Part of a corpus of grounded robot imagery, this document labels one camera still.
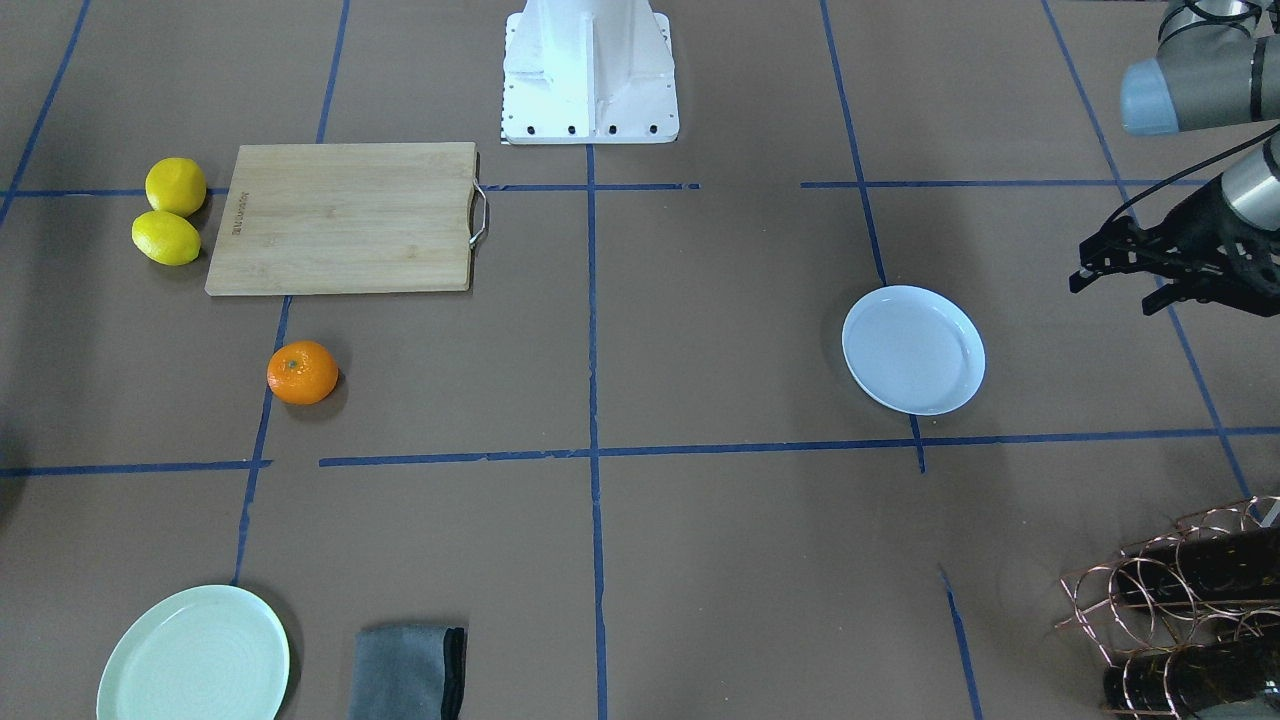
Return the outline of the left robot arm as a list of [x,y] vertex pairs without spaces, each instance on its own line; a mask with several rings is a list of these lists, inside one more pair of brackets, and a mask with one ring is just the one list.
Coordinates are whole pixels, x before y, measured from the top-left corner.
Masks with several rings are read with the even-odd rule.
[[[1158,47],[1121,82],[1125,131],[1134,136],[1276,122],[1279,40],[1260,36],[1275,1],[1170,1]],[[1257,316],[1279,310],[1277,131],[1221,152],[1231,165],[1183,199],[1157,225],[1117,208],[1079,245],[1073,293],[1106,275],[1148,273],[1164,286],[1146,296],[1153,315],[1179,302],[1221,304]]]

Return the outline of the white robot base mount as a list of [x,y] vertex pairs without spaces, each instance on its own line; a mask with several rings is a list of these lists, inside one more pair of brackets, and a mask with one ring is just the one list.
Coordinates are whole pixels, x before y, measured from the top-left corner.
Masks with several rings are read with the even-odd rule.
[[506,18],[500,140],[672,143],[681,129],[669,18],[648,1],[527,1]]

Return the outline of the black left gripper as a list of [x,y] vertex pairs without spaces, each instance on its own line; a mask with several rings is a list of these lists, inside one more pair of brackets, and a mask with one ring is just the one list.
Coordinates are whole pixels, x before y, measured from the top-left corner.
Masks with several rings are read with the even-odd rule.
[[1221,304],[1257,316],[1279,313],[1277,232],[1245,222],[1216,178],[1180,201],[1157,225],[1105,222],[1078,245],[1068,290],[1105,275],[1146,273],[1167,283],[1140,301],[1153,315],[1176,302]]

